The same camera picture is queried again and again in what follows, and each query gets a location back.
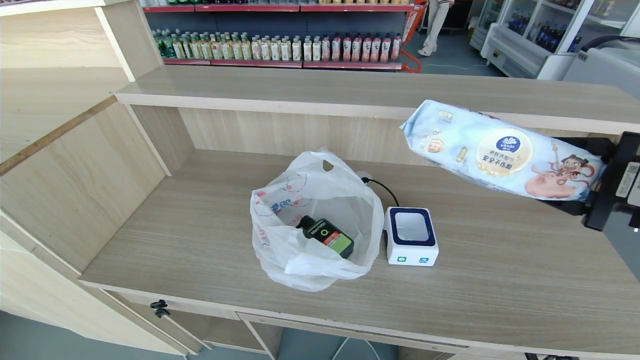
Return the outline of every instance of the diaper package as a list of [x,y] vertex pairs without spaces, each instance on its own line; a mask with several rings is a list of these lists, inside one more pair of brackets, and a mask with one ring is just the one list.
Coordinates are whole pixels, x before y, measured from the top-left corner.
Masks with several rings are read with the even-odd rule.
[[584,201],[605,168],[568,143],[431,100],[400,128],[413,152],[460,177],[540,200]]

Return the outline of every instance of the tiled floor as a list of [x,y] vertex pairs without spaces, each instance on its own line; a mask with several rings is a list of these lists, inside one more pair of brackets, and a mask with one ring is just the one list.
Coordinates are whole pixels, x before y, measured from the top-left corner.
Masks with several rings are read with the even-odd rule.
[[467,34],[442,31],[438,37],[438,51],[428,58],[418,55],[426,35],[416,33],[404,50],[414,55],[422,64],[422,73],[446,75],[504,76],[493,65],[486,66],[477,50],[469,45]]
[[[278,360],[330,360],[342,340],[339,336],[285,329]],[[396,360],[397,347],[372,343],[381,360]],[[0,311],[2,360],[183,360],[169,355],[83,338],[66,329],[27,320]],[[202,349],[189,360],[269,360],[267,355],[216,347]],[[336,360],[375,360],[362,340],[349,340]]]

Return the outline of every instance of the person's leg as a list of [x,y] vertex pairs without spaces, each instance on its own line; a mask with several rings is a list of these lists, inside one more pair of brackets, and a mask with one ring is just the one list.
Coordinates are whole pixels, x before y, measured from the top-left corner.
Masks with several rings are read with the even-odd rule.
[[424,39],[424,43],[422,46],[427,46],[429,42],[429,34],[431,33],[431,29],[433,29],[433,19],[436,17],[436,13],[438,12],[438,0],[430,0],[429,1],[429,16],[427,18],[427,38]]
[[438,42],[438,34],[442,29],[442,24],[444,24],[444,19],[447,17],[447,13],[449,12],[449,0],[431,0],[432,2],[438,1],[437,11],[433,18],[433,23],[431,25],[431,31],[429,31],[429,35],[427,36],[427,40],[425,41],[426,45],[418,51],[420,55],[429,56],[436,49],[436,45]]

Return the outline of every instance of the wooden checkout counter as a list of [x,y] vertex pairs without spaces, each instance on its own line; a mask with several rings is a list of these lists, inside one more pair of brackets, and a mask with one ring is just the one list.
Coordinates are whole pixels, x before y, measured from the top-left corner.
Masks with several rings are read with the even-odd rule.
[[[640,284],[602,233],[429,166],[398,129],[434,99],[550,136],[615,137],[640,132],[640,102],[608,86],[525,79],[165,66],[149,37],[114,30],[124,14],[146,29],[138,2],[103,3],[48,14],[117,12],[96,17],[112,66],[2,69],[0,309],[174,354],[221,346],[275,359],[290,327],[396,344],[401,359],[640,359]],[[37,16],[6,15],[3,31],[5,19]],[[3,34],[3,50],[12,40]],[[147,46],[150,69],[130,53]],[[32,89],[37,99],[6,97]],[[388,265],[382,245],[367,275],[318,293],[266,276],[250,192],[322,146],[402,205],[431,210],[436,266]],[[160,299],[162,318],[149,307]]]

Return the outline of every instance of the bottle cap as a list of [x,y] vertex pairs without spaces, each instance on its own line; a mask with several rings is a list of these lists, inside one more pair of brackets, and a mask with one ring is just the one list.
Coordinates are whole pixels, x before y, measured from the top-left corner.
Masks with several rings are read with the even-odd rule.
[[316,223],[316,221],[314,220],[314,218],[305,215],[302,217],[302,219],[300,219],[300,223],[296,226],[296,229],[308,229],[310,227],[312,227],[314,224]]

